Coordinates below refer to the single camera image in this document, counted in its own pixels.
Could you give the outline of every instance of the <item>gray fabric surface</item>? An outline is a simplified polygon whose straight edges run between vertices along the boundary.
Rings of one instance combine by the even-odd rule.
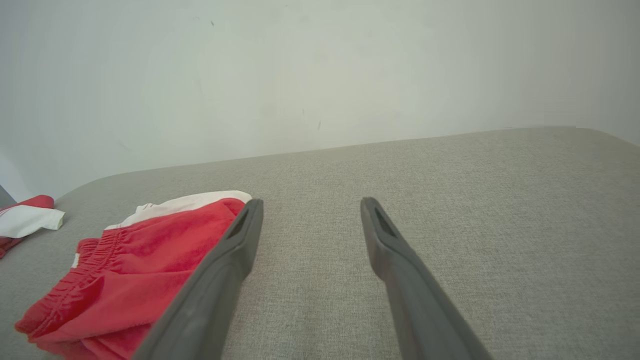
[[[242,190],[264,199],[225,357],[395,358],[359,202],[374,196],[496,359],[640,358],[640,147],[587,129],[490,131],[107,177],[62,197],[64,226],[0,260],[0,349],[77,242],[135,206]]]

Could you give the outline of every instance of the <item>cloth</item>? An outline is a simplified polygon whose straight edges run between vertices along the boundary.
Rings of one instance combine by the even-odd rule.
[[[15,328],[70,359],[130,358],[249,199],[216,192],[138,207],[80,241],[70,272]]]
[[[0,259],[25,236],[62,226],[65,213],[53,209],[53,204],[52,197],[38,195],[0,210]]]

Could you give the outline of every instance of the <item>red garment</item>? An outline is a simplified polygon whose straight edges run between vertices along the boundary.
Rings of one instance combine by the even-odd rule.
[[[243,207],[222,199],[80,241],[77,268],[15,328],[71,359],[130,358]]]
[[[28,205],[28,206],[34,206],[36,208],[53,209],[53,198],[46,195],[38,195],[36,197],[30,198],[29,200],[25,200],[23,202],[19,202],[11,206],[7,206],[6,208],[0,209],[0,211],[7,210],[18,205]],[[0,236],[0,259],[4,257],[4,255],[6,254],[7,251],[9,251],[10,248],[18,245],[18,243],[23,239],[24,238],[14,239],[14,238],[7,238],[4,236]]]

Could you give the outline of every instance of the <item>red and white cloth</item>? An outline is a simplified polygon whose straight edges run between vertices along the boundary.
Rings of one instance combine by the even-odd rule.
[[[130,358],[250,199],[229,191],[138,206],[80,241],[70,272],[15,328],[67,358]]]
[[[58,230],[65,213],[53,208],[53,198],[39,195],[0,210],[0,259],[22,239],[40,229]]]

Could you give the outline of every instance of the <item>clothing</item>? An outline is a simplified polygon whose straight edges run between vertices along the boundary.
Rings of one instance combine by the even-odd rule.
[[[52,197],[38,195],[0,210],[0,259],[25,236],[62,226],[65,213],[53,209],[53,203]]]
[[[250,195],[216,192],[139,206],[77,246],[70,272],[16,323],[71,359],[130,358]]]

